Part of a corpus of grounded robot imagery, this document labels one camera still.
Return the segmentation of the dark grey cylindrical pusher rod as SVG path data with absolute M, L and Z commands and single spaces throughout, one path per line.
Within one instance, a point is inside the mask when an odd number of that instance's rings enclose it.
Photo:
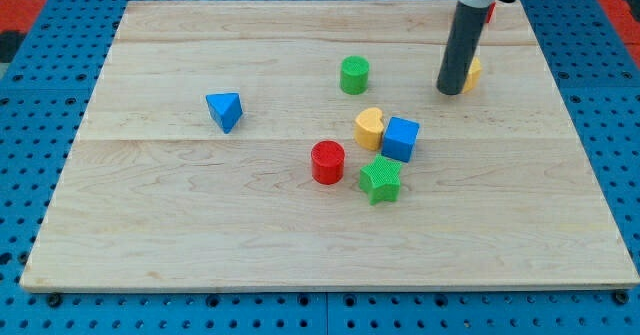
M 472 7 L 458 1 L 441 62 L 436 87 L 445 95 L 462 92 L 489 7 Z

